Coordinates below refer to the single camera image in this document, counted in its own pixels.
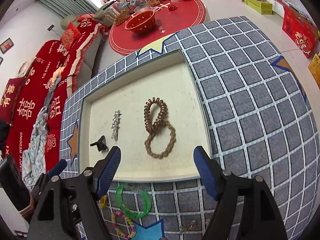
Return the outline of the red round floor mat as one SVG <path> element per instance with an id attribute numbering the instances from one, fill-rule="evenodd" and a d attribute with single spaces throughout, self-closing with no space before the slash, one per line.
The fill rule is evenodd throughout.
<path id="1" fill-rule="evenodd" d="M 170 2 L 158 5 L 155 12 L 155 26 L 147 33 L 137 35 L 125 29 L 125 24 L 113 26 L 109 31 L 110 47 L 118 54 L 129 55 L 147 44 L 169 34 L 203 23 L 206 7 L 201 0 L 181 0 L 175 3 L 177 9 L 169 11 Z"/>

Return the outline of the silver star hair clip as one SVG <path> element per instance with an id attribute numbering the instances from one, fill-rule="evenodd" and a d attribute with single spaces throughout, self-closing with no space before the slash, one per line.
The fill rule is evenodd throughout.
<path id="1" fill-rule="evenodd" d="M 119 129 L 119 123 L 120 123 L 120 116 L 121 116 L 121 111 L 117 110 L 114 113 L 113 119 L 112 119 L 112 135 L 111 138 L 114 139 L 115 141 L 118 140 L 118 129 Z"/>

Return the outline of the framed wall picture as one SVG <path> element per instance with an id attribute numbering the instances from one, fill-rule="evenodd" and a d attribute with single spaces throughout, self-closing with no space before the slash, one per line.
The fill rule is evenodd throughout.
<path id="1" fill-rule="evenodd" d="M 0 50 L 2 54 L 5 54 L 9 49 L 14 46 L 11 38 L 7 38 L 4 42 L 0 44 Z"/>

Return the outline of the red wedding sofa cover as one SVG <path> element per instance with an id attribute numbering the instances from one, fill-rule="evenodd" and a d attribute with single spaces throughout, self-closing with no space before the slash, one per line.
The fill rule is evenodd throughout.
<path id="1" fill-rule="evenodd" d="M 72 77 L 68 76 L 69 58 L 69 51 L 60 40 L 49 40 L 32 58 L 24 76 L 25 81 L 17 99 L 12 124 L 9 125 L 9 135 L 1 146 L 3 157 L 13 155 L 19 173 L 22 173 L 22 153 L 29 146 L 33 125 L 57 74 L 61 74 L 61 81 L 49 106 L 49 131 L 45 146 L 46 170 L 53 168 L 59 160 L 60 129 L 65 101 L 80 88 L 76 88 Z"/>

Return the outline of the red gift box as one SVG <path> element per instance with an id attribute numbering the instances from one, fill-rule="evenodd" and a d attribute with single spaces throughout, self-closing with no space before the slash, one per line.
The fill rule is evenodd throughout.
<path id="1" fill-rule="evenodd" d="M 311 57 L 319 40 L 318 29 L 313 23 L 300 13 L 285 6 L 282 30 L 291 38 L 307 59 Z"/>

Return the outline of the black hair claw clip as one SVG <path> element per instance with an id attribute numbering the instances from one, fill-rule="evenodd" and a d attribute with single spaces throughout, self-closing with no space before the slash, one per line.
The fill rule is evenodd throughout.
<path id="1" fill-rule="evenodd" d="M 108 151 L 108 146 L 106 144 L 106 138 L 104 135 L 102 135 L 96 142 L 91 143 L 90 146 L 96 146 L 99 152 Z"/>

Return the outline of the light floral blanket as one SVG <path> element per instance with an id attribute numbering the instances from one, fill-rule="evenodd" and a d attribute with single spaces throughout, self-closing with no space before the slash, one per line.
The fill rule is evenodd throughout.
<path id="1" fill-rule="evenodd" d="M 22 153 L 22 181 L 29 191 L 34 188 L 40 175 L 46 172 L 45 146 L 49 106 L 60 81 L 61 74 L 57 74 L 33 125 L 29 146 Z"/>

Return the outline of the red pillow with characters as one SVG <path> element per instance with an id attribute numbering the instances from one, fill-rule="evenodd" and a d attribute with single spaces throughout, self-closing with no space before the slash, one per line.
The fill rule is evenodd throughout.
<path id="1" fill-rule="evenodd" d="M 5 87 L 1 98 L 1 120 L 7 124 L 12 124 L 14 109 L 24 81 L 25 77 L 9 79 Z"/>

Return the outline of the pink heart gem brooch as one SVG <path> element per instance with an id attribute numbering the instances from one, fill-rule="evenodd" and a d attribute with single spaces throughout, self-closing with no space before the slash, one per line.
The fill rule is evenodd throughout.
<path id="1" fill-rule="evenodd" d="M 188 220 L 186 223 L 180 226 L 180 233 L 193 231 L 197 226 L 196 220 Z"/>

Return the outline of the green plastic bangle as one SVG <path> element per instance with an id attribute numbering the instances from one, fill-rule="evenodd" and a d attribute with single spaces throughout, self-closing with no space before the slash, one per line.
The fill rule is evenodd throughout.
<path id="1" fill-rule="evenodd" d="M 140 195 L 143 201 L 143 211 L 133 212 L 124 202 L 124 191 L 130 190 L 131 192 Z M 121 211 L 130 219 L 140 219 L 148 215 L 151 210 L 151 197 L 147 191 L 142 190 L 140 187 L 130 185 L 128 183 L 122 183 L 116 189 L 116 205 Z"/>

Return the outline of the green cardboard box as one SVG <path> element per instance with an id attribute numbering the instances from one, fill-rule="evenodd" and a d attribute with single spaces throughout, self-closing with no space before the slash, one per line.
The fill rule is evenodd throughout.
<path id="1" fill-rule="evenodd" d="M 273 14 L 273 4 L 267 0 L 244 0 L 244 3 L 261 15 Z"/>

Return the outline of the red embroidered cushion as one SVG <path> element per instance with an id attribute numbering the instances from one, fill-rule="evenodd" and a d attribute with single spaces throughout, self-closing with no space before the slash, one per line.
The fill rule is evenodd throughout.
<path id="1" fill-rule="evenodd" d="M 70 50 L 74 41 L 80 36 L 80 31 L 77 27 L 69 22 L 67 29 L 64 31 L 63 35 L 60 38 L 60 41 L 67 50 Z"/>

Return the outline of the red plastic colander basket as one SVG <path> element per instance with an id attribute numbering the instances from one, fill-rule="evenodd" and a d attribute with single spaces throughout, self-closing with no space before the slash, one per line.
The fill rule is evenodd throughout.
<path id="1" fill-rule="evenodd" d="M 125 23 L 125 30 L 138 35 L 149 32 L 156 25 L 155 14 L 153 10 L 146 10 L 137 14 Z"/>

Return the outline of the green jewelry tray box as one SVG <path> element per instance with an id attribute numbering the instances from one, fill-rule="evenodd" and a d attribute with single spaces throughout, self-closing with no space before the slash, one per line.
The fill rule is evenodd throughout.
<path id="1" fill-rule="evenodd" d="M 120 110 L 118 140 L 112 119 Z M 209 129 L 190 64 L 175 50 L 128 70 L 84 97 L 79 121 L 79 170 L 106 157 L 96 142 L 118 146 L 115 180 L 169 182 L 195 179 L 193 151 L 211 152 Z"/>

